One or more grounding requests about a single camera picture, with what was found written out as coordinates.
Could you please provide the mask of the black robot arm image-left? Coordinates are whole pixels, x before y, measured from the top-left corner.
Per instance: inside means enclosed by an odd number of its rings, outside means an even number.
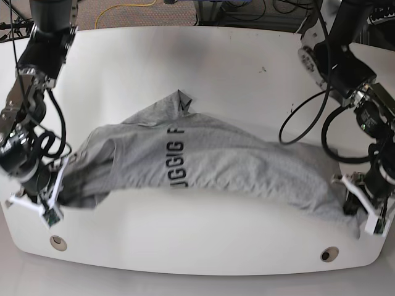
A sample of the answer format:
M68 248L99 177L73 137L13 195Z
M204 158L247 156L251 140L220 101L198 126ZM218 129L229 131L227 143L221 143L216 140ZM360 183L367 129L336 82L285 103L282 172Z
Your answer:
M29 40L15 58L15 83L1 110L1 170L21 189L7 199L37 212L52 226L63 219L57 202L72 152L63 113L54 97L59 73L75 39L78 1L30 1Z

